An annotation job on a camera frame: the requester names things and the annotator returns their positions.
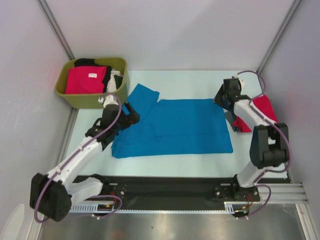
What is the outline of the blue polo shirt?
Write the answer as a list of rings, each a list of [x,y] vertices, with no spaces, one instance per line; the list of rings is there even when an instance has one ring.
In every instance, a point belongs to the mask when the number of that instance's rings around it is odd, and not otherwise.
[[[115,137],[113,157],[233,153],[224,110],[212,99],[159,97],[142,84],[134,88],[127,100],[140,120]]]

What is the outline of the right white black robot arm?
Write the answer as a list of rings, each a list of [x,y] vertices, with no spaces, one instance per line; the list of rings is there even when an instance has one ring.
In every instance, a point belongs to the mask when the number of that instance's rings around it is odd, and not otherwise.
[[[249,162],[233,177],[230,186],[230,194],[237,201],[253,192],[266,173],[285,173],[291,157],[288,126],[265,115],[254,100],[241,91],[238,78],[226,78],[213,100],[226,111],[225,118],[230,125],[240,118],[252,131]]]

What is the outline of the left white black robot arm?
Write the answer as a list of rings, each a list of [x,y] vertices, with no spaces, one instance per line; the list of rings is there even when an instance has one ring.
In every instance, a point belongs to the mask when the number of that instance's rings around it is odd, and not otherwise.
[[[114,141],[120,131],[140,119],[141,114],[129,102],[108,103],[101,117],[87,130],[82,142],[67,158],[46,174],[33,176],[29,205],[34,210],[35,221],[59,222],[74,205],[87,199],[113,199],[115,203],[122,204],[122,199],[112,193],[108,178],[94,173],[81,182],[74,180],[93,158]]]

